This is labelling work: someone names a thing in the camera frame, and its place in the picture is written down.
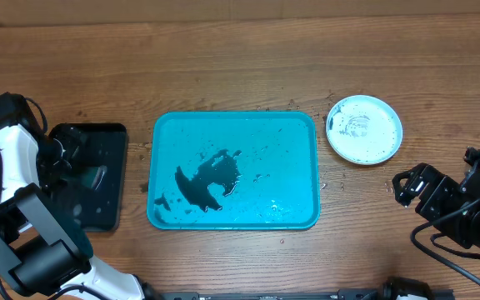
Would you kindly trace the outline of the black rectangular water tray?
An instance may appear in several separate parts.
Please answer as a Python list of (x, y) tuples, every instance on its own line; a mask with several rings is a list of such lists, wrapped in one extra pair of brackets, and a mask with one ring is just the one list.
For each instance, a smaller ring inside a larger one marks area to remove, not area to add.
[[(127, 129), (121, 123), (75, 124), (87, 134), (87, 142), (72, 161), (73, 170), (46, 191), (56, 206), (87, 232), (118, 228), (128, 151)], [(79, 173), (85, 167), (107, 167), (97, 190), (84, 187)]]

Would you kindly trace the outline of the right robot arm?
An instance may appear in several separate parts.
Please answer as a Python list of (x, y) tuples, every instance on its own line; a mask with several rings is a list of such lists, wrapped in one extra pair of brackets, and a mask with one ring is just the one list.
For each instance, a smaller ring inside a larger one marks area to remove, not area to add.
[(396, 202), (406, 208), (417, 198), (415, 212), (426, 220), (412, 230), (412, 244), (480, 287), (479, 277), (417, 239), (421, 231), (435, 228), (437, 233), (430, 237), (434, 247), (460, 258), (480, 260), (480, 149), (469, 147), (463, 160), (469, 169), (461, 182), (422, 162), (394, 175), (392, 185)]

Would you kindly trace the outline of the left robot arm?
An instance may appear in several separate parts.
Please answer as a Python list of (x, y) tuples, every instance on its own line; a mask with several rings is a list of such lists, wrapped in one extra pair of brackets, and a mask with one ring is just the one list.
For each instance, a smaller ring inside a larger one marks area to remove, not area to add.
[(0, 95), (0, 294), (156, 299), (98, 258), (88, 232), (118, 227), (128, 150), (120, 123), (49, 127), (36, 102)]

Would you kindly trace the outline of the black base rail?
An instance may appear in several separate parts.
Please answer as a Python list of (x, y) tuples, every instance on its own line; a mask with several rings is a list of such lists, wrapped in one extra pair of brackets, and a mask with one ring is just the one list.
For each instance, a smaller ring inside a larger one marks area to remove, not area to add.
[(165, 292), (164, 300), (374, 300), (388, 299), (378, 289), (345, 288), (336, 292), (214, 293)]

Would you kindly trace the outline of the light blue round plate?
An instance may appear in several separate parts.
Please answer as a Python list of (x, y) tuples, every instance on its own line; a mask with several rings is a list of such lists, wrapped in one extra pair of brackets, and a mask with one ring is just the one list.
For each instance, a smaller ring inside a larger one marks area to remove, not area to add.
[(350, 163), (376, 165), (390, 159), (403, 142), (403, 125), (379, 98), (353, 95), (327, 114), (326, 136), (332, 149)]

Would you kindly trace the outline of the dark green sponge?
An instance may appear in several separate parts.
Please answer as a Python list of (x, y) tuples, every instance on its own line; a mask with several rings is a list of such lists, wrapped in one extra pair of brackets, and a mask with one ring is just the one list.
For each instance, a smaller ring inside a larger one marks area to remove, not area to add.
[(79, 173), (79, 182), (88, 189), (97, 190), (108, 168), (105, 165), (85, 167)]

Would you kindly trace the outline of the teal plastic serving tray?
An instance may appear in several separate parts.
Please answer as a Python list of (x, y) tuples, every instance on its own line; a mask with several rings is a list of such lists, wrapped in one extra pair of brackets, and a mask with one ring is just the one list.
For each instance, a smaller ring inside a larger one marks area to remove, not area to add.
[(162, 230), (307, 230), (321, 211), (303, 112), (169, 112), (155, 123), (147, 218)]

